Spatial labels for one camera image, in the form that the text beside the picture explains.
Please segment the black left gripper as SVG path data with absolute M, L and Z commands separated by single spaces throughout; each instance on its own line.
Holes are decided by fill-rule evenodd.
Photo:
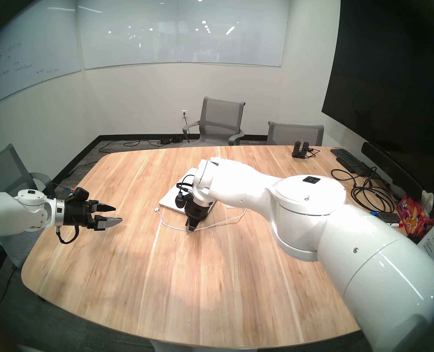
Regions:
M 64 226 L 85 227 L 87 229 L 93 229 L 95 231 L 105 231 L 108 228 L 112 228 L 120 224 L 123 219 L 119 217 L 105 217 L 102 215 L 96 215 L 95 220 L 92 217 L 92 213 L 97 212 L 111 212 L 116 208 L 105 203 L 100 203 L 98 200 L 87 201 L 65 201 L 64 207 Z

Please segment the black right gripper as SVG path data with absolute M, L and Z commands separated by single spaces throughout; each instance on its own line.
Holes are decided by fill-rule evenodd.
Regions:
M 201 205 L 200 203 L 198 204 L 194 201 L 193 195 L 187 195 L 185 198 L 185 214 L 187 216 L 186 232 L 194 232 L 199 223 L 207 217 L 212 206 L 212 202 L 201 201 L 203 204 Z

